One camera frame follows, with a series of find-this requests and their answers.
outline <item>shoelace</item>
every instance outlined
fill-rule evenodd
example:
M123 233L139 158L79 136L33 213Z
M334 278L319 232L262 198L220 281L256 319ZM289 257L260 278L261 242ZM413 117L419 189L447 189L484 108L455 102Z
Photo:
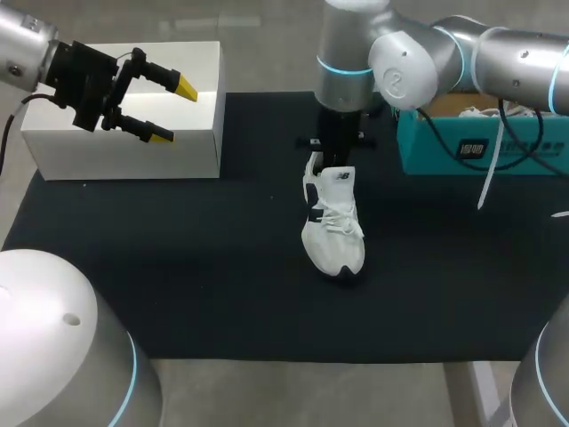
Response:
M318 218L318 220L322 221L327 230L340 232L346 236L356 234L359 238L364 237L364 231L354 215L356 210L354 205L349 210L343 210L330 206L322 198L320 198L319 202L324 207L324 215Z
M508 116L522 116L522 117L532 117L533 111L527 109L524 106L518 105L513 109L509 109L509 103L506 102L505 108ZM470 107L459 114L459 117L497 117L500 114L498 109L484 109L480 111L476 107ZM500 126L498 127L498 135L496 138L496 144L494 146L494 152L492 156L492 162L488 168L488 174L484 182L484 187L482 188L482 193L480 194L480 199L478 199L478 210L482 208L486 200L486 195L488 194L488 189L490 188L490 183L494 175L494 170L496 164L498 163L498 157L500 156L500 147L502 142L502 137L504 134L504 124L500 121Z

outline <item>teal shoebox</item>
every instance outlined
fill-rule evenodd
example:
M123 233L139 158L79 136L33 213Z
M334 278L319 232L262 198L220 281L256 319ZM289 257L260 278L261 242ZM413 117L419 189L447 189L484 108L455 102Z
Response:
M488 167L492 161L499 117L458 117L469 107L480 110L496 108L498 101L485 95L450 94L425 108L432 117L451 152L466 162ZM527 148L537 140L536 117L509 119L518 138ZM551 165L569 173L569 117L544 116L543 142L536 154ZM485 174L468 169L450 158L438 142L432 129L416 111L401 111L397 126L397 141L408 174L415 175L472 175ZM523 153L504 130L498 166L519 159ZM507 171L496 173L522 175L551 175L531 158Z

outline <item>black cable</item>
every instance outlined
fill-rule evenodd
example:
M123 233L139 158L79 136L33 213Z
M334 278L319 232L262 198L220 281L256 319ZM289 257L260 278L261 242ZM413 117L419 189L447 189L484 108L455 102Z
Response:
M529 149L527 149L525 147L524 143L519 140L516 133L514 132L514 129L512 129L512 126L509 124L508 118L506 117L506 112L504 111L504 100L498 100L498 110L500 111L500 117L501 117L501 121L504 123L504 127L506 128L506 130L509 133L509 136L511 137L511 139L514 141L514 143L516 144L516 146L519 149L521 149L528 157L531 157L536 163L542 165L543 167L545 167L550 172L552 172L552 173L554 173L554 174L556 174L562 178L569 179L569 173L565 173L561 169L550 165L548 162L541 159L539 156L537 156L536 154L531 152Z
M32 100L48 100L53 101L54 98L52 95L46 95L45 93L35 93L33 95L29 95L23 100L21 100L22 105L26 105L28 102ZM4 170L4 158L6 157L6 144L8 143L8 133L10 133L10 127L12 126L12 122L16 117L16 114L20 111L21 106L18 107L14 114L11 114L6 120L6 125L4 126L4 134L2 135L2 145L0 145L0 175L2 175L2 171Z
M429 127L431 128L431 130L433 131L433 133L437 137L438 143L441 145L441 147L443 148L445 153L450 158L452 158L455 162L459 163L460 165L467 167L468 169L471 169L473 171L488 172L488 170L489 170L488 167L471 165L470 163L464 161L463 159L456 157L453 154L453 152L451 151L451 149L448 147L448 145L446 145L446 142L443 139L443 136L441 135L441 133L438 131L437 127L435 126L433 119L423 109L417 109L417 111L419 111L419 114L421 114L423 117L425 117L425 120L427 121ZM540 129L538 132L536 142L534 144L532 144L532 148L531 149L525 149L524 150L525 154L523 156L521 156L521 158L519 158L518 160L515 160L515 161L508 163L506 165L496 166L494 168L494 171L507 171L508 169L511 169L512 167L516 167L520 163L525 162L528 158L532 157L532 154L540 147L541 143L543 142L543 127L544 127L543 126L543 117L541 116L541 112L537 109L535 110L535 115L537 116L537 120L538 120Z

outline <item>yellow fingertip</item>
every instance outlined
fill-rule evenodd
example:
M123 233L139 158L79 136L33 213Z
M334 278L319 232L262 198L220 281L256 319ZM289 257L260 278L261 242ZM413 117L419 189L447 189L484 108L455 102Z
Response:
M170 140L167 140L166 138L163 138L162 136L156 135L154 133L152 133L152 136L148 140L148 142L174 142L174 141L176 141L176 135L174 135L174 139L170 141Z
M183 98L186 98L187 100L193 102L197 101L197 90L194 89L194 86L192 86L182 74L180 74L180 82L178 83L178 87L174 93Z

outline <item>black mat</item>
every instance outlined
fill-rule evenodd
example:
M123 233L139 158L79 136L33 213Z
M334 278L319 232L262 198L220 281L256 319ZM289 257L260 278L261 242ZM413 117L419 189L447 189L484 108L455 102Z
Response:
M389 118L352 157L367 272L349 290L304 254L310 93L230 94L220 181L45 182L4 249L73 262L153 358L520 359L569 291L569 186L407 177Z

